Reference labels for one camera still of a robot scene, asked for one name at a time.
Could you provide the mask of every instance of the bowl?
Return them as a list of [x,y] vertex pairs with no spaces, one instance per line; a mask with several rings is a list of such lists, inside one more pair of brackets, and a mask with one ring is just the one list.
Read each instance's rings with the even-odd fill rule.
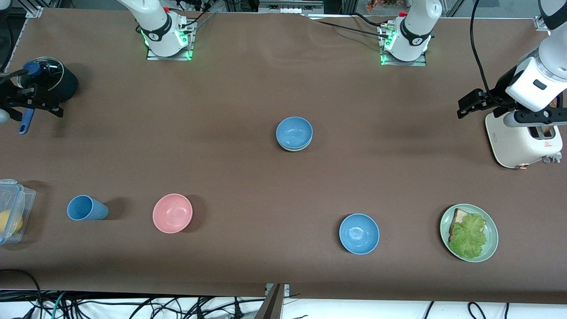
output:
[[166,195],[154,207],[154,225],[166,234],[181,232],[192,217],[191,202],[183,195]]
[[346,250],[353,254],[365,255],[378,245],[380,230],[372,218],[356,213],[342,221],[338,237]]
[[276,139],[283,149],[298,152],[306,148],[313,138],[313,127],[299,116],[288,117],[276,128]]
[[[483,245],[483,252],[478,257],[461,257],[455,254],[455,252],[452,251],[451,248],[449,248],[449,237],[451,236],[450,229],[453,222],[453,217],[455,216],[455,210],[457,208],[460,208],[467,213],[481,214],[483,216],[483,219],[486,221],[486,226],[484,226],[483,231],[486,235],[486,243]],[[492,257],[492,255],[494,255],[494,253],[496,252],[496,248],[498,247],[498,230],[496,229],[496,224],[484,210],[471,204],[457,204],[449,207],[449,209],[447,209],[441,217],[439,231],[441,232],[441,240],[443,241],[443,244],[445,244],[445,247],[449,249],[451,254],[467,262],[483,262]]]

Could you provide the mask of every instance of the blue handle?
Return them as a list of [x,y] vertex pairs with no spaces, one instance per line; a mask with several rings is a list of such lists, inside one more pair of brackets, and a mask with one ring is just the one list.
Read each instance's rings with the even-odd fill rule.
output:
[[19,134],[26,134],[29,130],[29,125],[32,123],[33,113],[35,113],[34,108],[26,108],[24,116],[22,117],[22,123],[20,124]]

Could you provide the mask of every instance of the mounting plate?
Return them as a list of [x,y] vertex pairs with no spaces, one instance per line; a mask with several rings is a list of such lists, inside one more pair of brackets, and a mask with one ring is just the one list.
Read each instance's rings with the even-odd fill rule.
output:
[[[272,287],[274,286],[274,284],[266,284],[266,288],[264,289],[264,296],[268,296],[268,294],[270,293],[270,290],[272,289]],[[285,290],[283,296],[284,297],[289,297],[289,284],[284,284],[283,288]]]

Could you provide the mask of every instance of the pink bowl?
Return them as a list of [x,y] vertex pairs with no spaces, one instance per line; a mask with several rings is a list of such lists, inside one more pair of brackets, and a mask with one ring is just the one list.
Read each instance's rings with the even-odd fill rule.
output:
[[154,225],[166,234],[182,231],[193,217],[191,202],[183,195],[169,194],[154,207]]

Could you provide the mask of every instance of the blue bowl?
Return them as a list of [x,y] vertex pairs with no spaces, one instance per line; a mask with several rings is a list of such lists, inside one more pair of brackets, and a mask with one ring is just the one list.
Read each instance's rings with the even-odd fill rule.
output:
[[376,222],[364,214],[352,214],[342,221],[338,237],[345,248],[357,255],[373,251],[380,240]]
[[297,152],[306,148],[313,138],[313,127],[299,116],[288,117],[276,129],[276,139],[284,149]]

